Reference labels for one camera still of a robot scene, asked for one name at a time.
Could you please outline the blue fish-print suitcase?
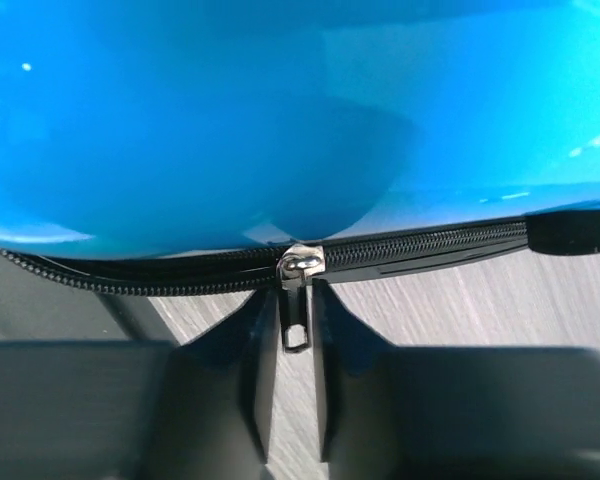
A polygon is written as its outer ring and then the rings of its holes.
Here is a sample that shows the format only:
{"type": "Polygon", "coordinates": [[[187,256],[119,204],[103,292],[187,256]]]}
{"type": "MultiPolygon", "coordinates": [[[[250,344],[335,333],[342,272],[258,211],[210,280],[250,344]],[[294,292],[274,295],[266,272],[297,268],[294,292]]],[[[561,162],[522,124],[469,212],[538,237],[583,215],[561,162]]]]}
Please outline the blue fish-print suitcase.
{"type": "Polygon", "coordinates": [[[600,1],[0,1],[0,254],[103,294],[600,253],[600,1]]]}

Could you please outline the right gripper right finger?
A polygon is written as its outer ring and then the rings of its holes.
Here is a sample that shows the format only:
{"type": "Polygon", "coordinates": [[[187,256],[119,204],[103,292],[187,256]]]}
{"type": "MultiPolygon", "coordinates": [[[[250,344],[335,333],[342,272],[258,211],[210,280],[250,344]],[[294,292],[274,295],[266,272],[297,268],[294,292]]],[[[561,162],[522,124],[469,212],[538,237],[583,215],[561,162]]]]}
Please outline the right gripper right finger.
{"type": "Polygon", "coordinates": [[[321,459],[332,479],[470,479],[480,457],[477,350],[397,346],[313,292],[321,459]]]}

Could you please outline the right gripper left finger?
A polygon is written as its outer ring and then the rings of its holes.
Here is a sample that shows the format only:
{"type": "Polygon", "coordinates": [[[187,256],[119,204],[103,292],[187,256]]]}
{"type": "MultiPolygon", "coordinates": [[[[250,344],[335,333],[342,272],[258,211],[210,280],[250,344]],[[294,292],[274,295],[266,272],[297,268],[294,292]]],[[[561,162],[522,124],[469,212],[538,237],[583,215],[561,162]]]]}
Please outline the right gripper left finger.
{"type": "Polygon", "coordinates": [[[144,457],[147,479],[267,479],[276,295],[257,291],[170,356],[144,457]]]}

